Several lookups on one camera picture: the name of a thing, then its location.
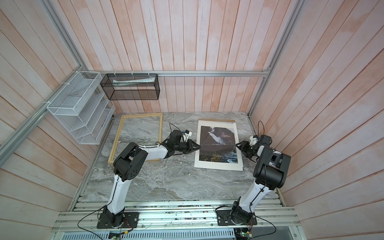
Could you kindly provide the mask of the wooden picture frame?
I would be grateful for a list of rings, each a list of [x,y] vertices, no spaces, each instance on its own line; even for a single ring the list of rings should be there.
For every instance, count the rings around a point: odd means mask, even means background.
[[[162,140],[163,114],[130,114],[122,115],[115,135],[108,164],[112,165],[115,157],[121,153],[128,143],[154,145]]]

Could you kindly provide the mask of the waterfall photo print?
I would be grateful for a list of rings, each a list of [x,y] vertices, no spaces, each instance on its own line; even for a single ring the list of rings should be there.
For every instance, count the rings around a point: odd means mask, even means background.
[[[242,171],[241,151],[236,147],[239,136],[236,123],[198,121],[194,167],[224,171]]]

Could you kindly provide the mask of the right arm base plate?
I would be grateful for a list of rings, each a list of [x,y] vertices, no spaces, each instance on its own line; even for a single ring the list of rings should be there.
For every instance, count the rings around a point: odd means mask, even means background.
[[[231,210],[217,210],[217,222],[219,226],[235,226],[235,225],[253,225],[256,226],[258,221],[255,216],[245,217]]]

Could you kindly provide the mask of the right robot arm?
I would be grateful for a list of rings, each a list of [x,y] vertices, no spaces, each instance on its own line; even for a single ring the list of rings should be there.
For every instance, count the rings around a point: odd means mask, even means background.
[[[266,135],[250,137],[236,147],[249,160],[256,159],[254,182],[248,191],[234,202],[231,220],[236,225],[247,225],[254,216],[255,207],[264,196],[281,188],[287,178],[291,157],[271,148],[272,138]]]

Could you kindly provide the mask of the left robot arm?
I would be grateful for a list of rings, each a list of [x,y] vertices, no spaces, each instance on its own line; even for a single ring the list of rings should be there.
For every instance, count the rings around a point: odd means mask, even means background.
[[[179,155],[193,153],[201,146],[190,139],[188,130],[174,130],[161,143],[152,146],[130,143],[114,160],[114,186],[109,202],[104,206],[101,217],[113,228],[123,225],[125,199],[132,180],[139,174],[144,162],[167,159],[178,152]]]

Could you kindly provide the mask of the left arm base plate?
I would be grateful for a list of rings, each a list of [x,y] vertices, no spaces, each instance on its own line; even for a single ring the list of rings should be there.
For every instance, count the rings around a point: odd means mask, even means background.
[[[113,215],[111,213],[102,213],[99,217],[97,229],[134,229],[138,225],[139,212],[124,212]]]

